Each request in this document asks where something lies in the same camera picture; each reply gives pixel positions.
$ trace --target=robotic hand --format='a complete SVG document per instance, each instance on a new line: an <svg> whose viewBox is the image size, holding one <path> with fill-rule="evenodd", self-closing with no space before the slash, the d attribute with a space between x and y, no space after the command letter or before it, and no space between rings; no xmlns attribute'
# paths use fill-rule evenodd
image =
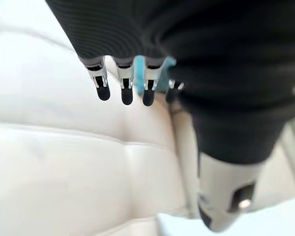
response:
<svg viewBox="0 0 295 236"><path fill-rule="evenodd" d="M103 101L103 56L113 56L125 105L133 59L145 56L143 103L153 103L164 58L166 100L191 114L199 148L199 212L227 229L251 205L258 175L295 117L295 0L47 0Z"/></svg>

